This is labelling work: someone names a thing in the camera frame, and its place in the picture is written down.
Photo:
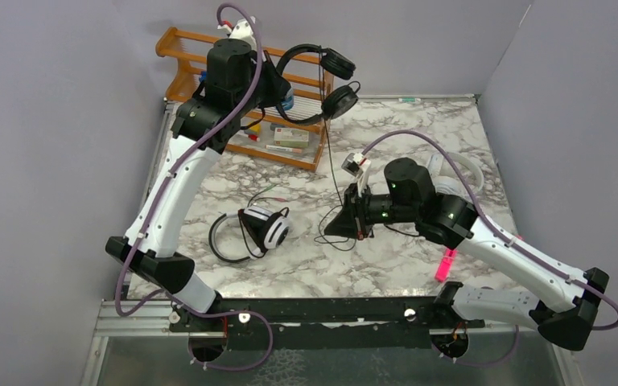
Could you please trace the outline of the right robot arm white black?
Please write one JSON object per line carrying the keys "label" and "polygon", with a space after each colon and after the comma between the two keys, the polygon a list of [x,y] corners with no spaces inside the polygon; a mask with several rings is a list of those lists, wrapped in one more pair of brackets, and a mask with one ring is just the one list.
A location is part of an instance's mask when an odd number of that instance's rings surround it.
{"label": "right robot arm white black", "polygon": [[410,158],[384,169],[388,193],[352,183],[344,206],[326,226],[328,236],[363,240],[376,224],[413,224],[425,240],[475,257],[522,286],[522,291],[445,285],[432,308],[444,327],[463,320],[505,322],[536,330],[544,339],[570,351],[584,349],[607,287],[602,270],[582,270],[547,256],[482,218],[475,205],[458,195],[438,193],[430,174]]}

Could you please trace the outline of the white black gaming headset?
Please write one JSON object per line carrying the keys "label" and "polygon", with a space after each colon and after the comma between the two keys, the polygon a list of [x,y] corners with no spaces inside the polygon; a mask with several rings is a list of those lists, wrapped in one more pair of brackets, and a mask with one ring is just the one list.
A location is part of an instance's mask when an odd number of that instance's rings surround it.
{"label": "white black gaming headset", "polygon": [[[270,211],[257,205],[239,209],[236,212],[219,216],[211,225],[208,233],[208,243],[212,253],[220,260],[229,264],[243,263],[249,260],[263,258],[271,249],[277,248],[286,239],[290,231],[290,209],[284,207],[280,211]],[[216,245],[216,232],[226,220],[237,220],[241,234],[248,251],[246,257],[231,259],[225,257]]]}

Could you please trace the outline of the small black on-ear headphones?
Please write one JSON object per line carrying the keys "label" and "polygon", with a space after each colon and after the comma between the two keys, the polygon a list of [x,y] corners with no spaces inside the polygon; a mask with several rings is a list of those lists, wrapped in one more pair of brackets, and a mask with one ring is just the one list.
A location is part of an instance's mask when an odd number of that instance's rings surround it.
{"label": "small black on-ear headphones", "polygon": [[[320,111],[307,118],[295,119],[290,117],[282,107],[278,106],[275,108],[280,117],[295,125],[315,125],[321,121],[330,121],[338,118],[354,107],[359,101],[357,93],[361,90],[361,83],[357,80],[351,80],[356,71],[356,65],[332,48],[322,47],[313,43],[302,43],[291,47],[278,60],[276,68],[280,75],[284,74],[289,62],[303,54],[316,54],[319,61],[318,89],[319,101],[321,103]],[[349,80],[349,83],[326,94],[325,72],[342,80]]]}

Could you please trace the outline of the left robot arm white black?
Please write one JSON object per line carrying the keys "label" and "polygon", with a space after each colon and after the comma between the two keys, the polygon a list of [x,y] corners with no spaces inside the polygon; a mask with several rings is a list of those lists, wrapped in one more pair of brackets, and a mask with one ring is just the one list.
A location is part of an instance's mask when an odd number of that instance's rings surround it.
{"label": "left robot arm white black", "polygon": [[180,229],[195,194],[218,162],[241,119],[264,101],[278,102],[265,72],[260,44],[220,39],[207,54],[206,77],[175,113],[165,163],[138,217],[105,251],[190,310],[201,330],[220,322],[217,292],[204,283],[195,262],[176,252]]}

